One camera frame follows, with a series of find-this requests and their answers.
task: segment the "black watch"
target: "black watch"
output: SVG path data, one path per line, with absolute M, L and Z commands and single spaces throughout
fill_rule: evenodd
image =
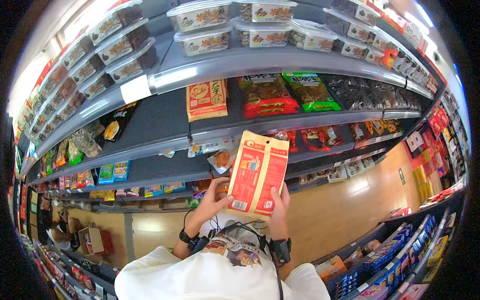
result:
M 189 250 L 193 250 L 195 248 L 195 245 L 198 243 L 198 240 L 200 239 L 198 237 L 199 233 L 197 233 L 196 236 L 194 236 L 193 238 L 189 237 L 188 234 L 185 233 L 185 228 L 183 228 L 181 231 L 180 231 L 180 234 L 179 234 L 179 238 L 182 242 L 184 243 L 187 243 L 188 244 L 188 249 Z
M 290 251 L 292 250 L 292 240 L 271 240 L 270 246 L 275 252 L 276 259 L 281 264 L 290 262 Z

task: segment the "barcode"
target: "barcode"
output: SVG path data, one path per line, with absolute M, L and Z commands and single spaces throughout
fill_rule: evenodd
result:
M 237 209 L 239 209 L 239 210 L 245 210 L 245 209 L 247 209 L 247 203 L 246 203 L 246 202 L 242 202 L 242 201 L 235 200 L 235 201 L 233 201 L 233 203 L 232 203 L 232 207 L 233 207 L 233 208 L 237 208 Z

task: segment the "hand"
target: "hand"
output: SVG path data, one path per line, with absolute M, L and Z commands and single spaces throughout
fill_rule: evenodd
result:
M 290 194 L 287 185 L 283 183 L 281 194 L 273 186 L 270 189 L 270 194 L 275 202 L 272 216 L 267 221 L 272 240 L 288 240 L 287 211 L 290 205 Z
M 185 227 L 185 232 L 191 237 L 192 235 L 196 235 L 195 233 L 187 232 L 189 231 L 198 231 L 203 223 L 213 218 L 223 207 L 226 207 L 230 204 L 235 198 L 232 195 L 223 197 L 222 199 L 215 201 L 215 193 L 217 186 L 221 183 L 229 182 L 230 178 L 228 177 L 220 177 L 215 178 L 210 183 L 205 196 L 203 197 L 202 201 L 200 201 L 200 205 L 198 205 L 197 209 L 195 209 L 192 218 L 188 222 L 188 226 Z

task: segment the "price tag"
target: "price tag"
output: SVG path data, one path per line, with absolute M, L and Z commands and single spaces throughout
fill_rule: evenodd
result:
M 120 86 L 120 91 L 125 104 L 129 104 L 152 95 L 146 74 L 122 84 Z

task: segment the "person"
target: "person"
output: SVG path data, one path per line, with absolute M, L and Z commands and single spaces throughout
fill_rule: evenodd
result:
M 80 247 L 78 231 L 82 229 L 80 220 L 68 217 L 68 210 L 59 212 L 59 221 L 53 221 L 47 234 L 52 242 L 62 250 L 77 251 Z
M 188 237 L 193 238 L 204 230 L 211 219 L 216 221 L 220 210 L 234 201 L 232 195 L 215 201 L 217 187 L 227 181 L 229 178 L 212 180 L 204 198 L 184 225 L 183 232 Z M 288 240 L 290 195 L 287 186 L 283 184 L 281 194 L 275 187 L 270 193 L 275 202 L 272 216 L 267 221 L 271 240 Z M 253 224 L 256 223 L 248 224 L 248 228 L 255 228 Z M 159 246 L 127 264 L 115 279 L 115 293 L 119 300 L 330 299 L 312 264 L 298 265 L 295 257 L 280 264 L 277 255 L 269 253 L 260 249 L 256 234 L 244 228 L 216 234 L 193 255 L 188 244 L 179 239 L 171 253 L 166 247 Z

